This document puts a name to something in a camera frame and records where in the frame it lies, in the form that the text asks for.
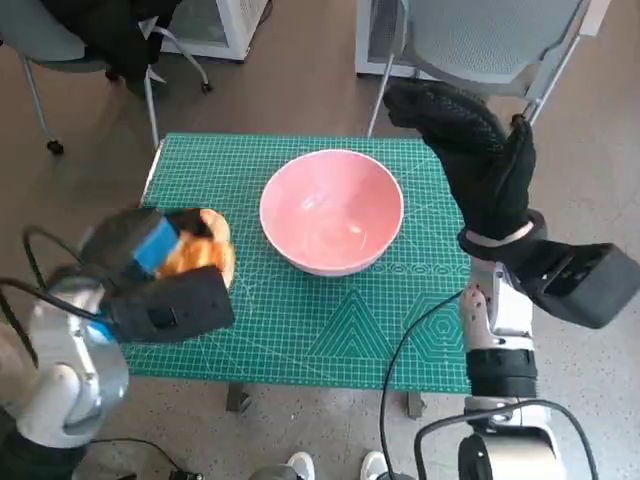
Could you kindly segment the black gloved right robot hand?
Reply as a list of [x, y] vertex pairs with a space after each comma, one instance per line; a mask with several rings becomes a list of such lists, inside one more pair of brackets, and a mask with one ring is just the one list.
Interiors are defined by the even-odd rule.
[[383, 103], [394, 126], [416, 130], [437, 155], [468, 230], [500, 241], [528, 223], [536, 151], [524, 116], [506, 131], [482, 101], [435, 81], [394, 83]]

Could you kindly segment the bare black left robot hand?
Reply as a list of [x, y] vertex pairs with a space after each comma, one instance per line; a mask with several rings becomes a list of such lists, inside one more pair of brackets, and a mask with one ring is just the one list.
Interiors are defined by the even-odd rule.
[[101, 221], [80, 249], [85, 265], [95, 267], [118, 288], [152, 281], [184, 236], [212, 240], [201, 210], [122, 210]]

